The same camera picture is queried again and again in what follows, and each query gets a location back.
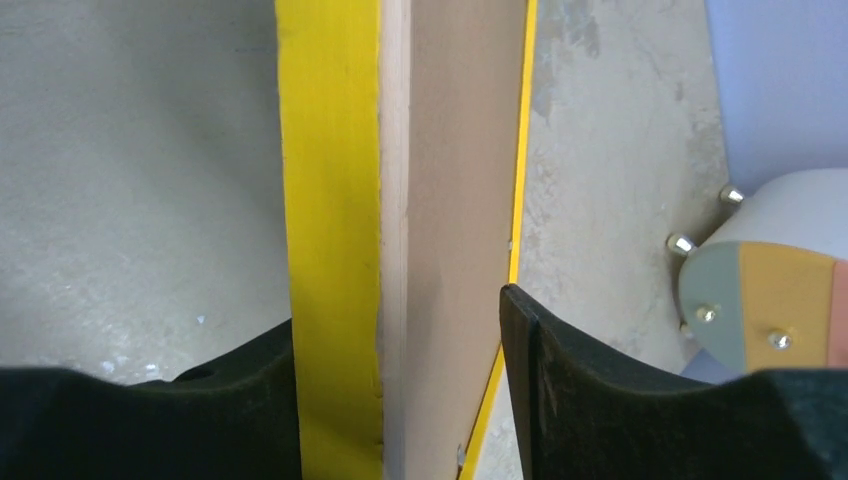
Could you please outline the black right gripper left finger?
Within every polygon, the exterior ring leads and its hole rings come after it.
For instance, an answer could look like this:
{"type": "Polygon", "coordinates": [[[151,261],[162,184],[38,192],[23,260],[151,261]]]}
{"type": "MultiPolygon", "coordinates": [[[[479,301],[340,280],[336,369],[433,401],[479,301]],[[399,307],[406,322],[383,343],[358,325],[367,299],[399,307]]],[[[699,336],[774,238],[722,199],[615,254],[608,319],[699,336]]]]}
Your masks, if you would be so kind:
{"type": "Polygon", "coordinates": [[[171,381],[1,371],[5,479],[298,479],[292,326],[171,381]]]}

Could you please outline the brown cardboard backing board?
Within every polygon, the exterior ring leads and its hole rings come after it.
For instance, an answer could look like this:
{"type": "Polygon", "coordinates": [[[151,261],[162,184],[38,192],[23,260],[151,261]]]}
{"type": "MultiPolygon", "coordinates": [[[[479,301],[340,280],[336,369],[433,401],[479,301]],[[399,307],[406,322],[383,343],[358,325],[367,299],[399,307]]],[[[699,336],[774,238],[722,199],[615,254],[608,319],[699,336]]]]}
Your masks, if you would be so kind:
{"type": "Polygon", "coordinates": [[[526,4],[411,6],[404,475],[453,479],[498,350],[526,4]]]}

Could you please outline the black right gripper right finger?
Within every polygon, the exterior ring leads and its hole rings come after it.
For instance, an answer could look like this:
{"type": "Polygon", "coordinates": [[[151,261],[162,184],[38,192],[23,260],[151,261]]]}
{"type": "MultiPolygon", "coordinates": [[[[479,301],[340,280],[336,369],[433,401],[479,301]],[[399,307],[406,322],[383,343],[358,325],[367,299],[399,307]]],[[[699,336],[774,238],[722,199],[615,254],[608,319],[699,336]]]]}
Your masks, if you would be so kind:
{"type": "Polygon", "coordinates": [[[764,370],[720,385],[632,358],[515,284],[499,319],[527,479],[843,479],[847,374],[764,370]]]}

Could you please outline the yellow wooden picture frame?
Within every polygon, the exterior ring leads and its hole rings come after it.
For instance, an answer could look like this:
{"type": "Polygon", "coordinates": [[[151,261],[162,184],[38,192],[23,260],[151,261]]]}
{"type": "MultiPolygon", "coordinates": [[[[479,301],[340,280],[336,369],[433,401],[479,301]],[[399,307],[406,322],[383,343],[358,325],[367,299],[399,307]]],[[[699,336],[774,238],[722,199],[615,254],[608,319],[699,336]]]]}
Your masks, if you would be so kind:
{"type": "MultiPolygon", "coordinates": [[[[414,2],[275,5],[301,459],[308,479],[408,479],[404,372],[414,2]]],[[[532,90],[537,5],[522,2],[527,11],[503,285],[518,276],[532,90]]],[[[498,350],[453,479],[476,474],[503,369],[499,327],[498,350]]]]}

